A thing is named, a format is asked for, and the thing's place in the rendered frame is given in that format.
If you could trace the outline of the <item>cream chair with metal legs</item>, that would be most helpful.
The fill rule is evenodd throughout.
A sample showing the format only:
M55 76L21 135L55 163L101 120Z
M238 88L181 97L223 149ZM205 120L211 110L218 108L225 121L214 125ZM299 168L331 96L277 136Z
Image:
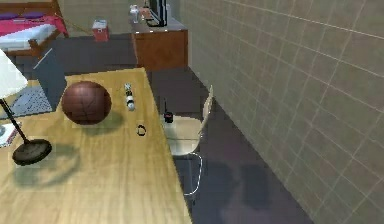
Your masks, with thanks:
M203 159L197 153L198 146L203 137L205 126L211 114L214 99L213 86L209 87L208 97L206 98L202 110L202 118L178 116L173 114L173 122L166 123L163 115L160 122L164 129L170 152L174 157L195 156L198 159L199 171L196 185L185 196L193 196L200 188L202 175Z

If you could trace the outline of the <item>brown wooden cabinet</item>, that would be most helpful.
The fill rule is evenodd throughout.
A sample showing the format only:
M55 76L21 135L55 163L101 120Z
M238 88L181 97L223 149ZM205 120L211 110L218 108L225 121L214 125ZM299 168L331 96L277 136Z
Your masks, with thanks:
M165 27L130 21L137 66L148 72L188 67L188 29L171 18Z

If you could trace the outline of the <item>black television set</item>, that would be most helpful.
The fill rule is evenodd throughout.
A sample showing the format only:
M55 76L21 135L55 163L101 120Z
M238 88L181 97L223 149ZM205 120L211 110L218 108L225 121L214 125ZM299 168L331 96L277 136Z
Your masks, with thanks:
M166 0L148 0L150 17L146 20L150 27L167 25Z

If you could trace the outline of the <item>brown basketball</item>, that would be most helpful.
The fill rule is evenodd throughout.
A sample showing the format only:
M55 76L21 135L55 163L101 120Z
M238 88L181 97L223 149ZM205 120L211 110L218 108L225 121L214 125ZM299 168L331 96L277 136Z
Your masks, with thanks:
M79 125L102 122L109 115L111 106L111 97L106 88L92 81L71 84L61 99L63 113Z

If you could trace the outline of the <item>wooden desk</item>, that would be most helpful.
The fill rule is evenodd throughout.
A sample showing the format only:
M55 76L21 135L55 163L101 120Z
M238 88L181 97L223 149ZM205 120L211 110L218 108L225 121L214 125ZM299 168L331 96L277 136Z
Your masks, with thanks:
M52 151L18 166L12 153L22 139L0 148L0 224L192 224L145 70L67 79L81 80L108 90L111 112L94 126L79 126L61 110L21 118L25 136L50 141Z

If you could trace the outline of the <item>red white box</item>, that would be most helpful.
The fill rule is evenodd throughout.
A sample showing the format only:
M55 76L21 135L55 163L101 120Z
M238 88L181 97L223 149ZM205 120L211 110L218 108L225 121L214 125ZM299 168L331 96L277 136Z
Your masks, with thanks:
M106 20L95 20L92 26L92 31L97 42L106 42L109 40L108 23Z

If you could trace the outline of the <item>grey open laptop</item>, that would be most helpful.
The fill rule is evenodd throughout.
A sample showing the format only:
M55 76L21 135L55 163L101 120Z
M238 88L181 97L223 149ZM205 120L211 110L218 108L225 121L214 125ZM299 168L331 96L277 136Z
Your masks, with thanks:
M50 49L34 66L37 86L27 86L28 80L0 50L0 99L15 95L10 106L14 117L54 112L67 86L65 74Z

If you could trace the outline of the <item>black lamp with white shade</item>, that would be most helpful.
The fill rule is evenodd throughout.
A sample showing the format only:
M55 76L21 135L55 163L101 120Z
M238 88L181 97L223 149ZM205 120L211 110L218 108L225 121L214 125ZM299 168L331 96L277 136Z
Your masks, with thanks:
M45 139L29 140L15 120L5 98L23 90L28 80L0 49L0 105L7 114L16 131L23 139L23 143L13 152L13 161L20 166L32 165L47 157L52 151L51 143Z

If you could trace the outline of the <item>wooden bed with pink blanket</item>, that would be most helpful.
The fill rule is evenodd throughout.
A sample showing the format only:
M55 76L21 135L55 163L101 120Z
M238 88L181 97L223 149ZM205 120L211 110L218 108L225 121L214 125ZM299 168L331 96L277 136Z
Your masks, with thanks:
M0 13L6 12L19 14L12 20L0 20L0 49L8 56L39 58L59 35L69 37L58 0L0 3ZM22 17L26 12L43 12L45 15L26 19Z

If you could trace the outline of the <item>white red book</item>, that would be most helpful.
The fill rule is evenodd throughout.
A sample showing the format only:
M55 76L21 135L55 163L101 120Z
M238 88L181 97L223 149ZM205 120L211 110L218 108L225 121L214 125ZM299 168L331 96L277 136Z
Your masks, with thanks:
M12 123L0 125L0 148L11 145L17 134L18 131Z

